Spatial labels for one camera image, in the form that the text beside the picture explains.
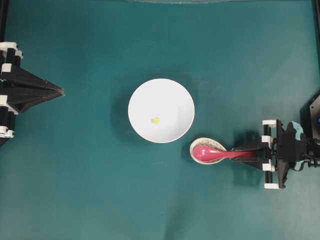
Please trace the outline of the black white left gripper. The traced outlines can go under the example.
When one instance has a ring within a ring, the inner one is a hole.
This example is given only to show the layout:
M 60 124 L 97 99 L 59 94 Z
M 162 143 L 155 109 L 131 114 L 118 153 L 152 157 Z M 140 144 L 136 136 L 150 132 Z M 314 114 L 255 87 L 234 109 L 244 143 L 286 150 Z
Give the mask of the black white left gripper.
M 20 68 L 23 52 L 16 42 L 0 43 L 0 137 L 15 136 L 16 115 L 64 96 L 61 87 Z M 12 87 L 13 84 L 32 88 Z

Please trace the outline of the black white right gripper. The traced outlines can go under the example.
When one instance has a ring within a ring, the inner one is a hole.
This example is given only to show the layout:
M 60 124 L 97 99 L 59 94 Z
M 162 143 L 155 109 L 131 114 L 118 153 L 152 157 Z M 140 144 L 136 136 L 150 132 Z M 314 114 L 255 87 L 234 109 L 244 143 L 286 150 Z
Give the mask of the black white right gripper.
M 231 149 L 232 152 L 268 150 L 269 157 L 235 157 L 234 162 L 265 172 L 265 189 L 284 189 L 290 170 L 300 172 L 307 162 L 307 138 L 302 126 L 291 121 L 283 128 L 280 120 L 263 120 L 264 135 Z

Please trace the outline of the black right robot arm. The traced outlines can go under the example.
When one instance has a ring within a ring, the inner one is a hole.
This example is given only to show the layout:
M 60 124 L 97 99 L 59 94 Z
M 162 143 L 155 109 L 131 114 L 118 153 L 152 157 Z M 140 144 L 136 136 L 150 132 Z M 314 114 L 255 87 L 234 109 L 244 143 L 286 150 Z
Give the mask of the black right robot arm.
M 300 123 L 287 127 L 279 119 L 263 120 L 263 135 L 232 150 L 239 154 L 234 162 L 249 165 L 265 173 L 265 189 L 285 189 L 288 172 L 300 172 L 304 166 L 320 166 L 320 98 L 314 97 L 300 110 Z

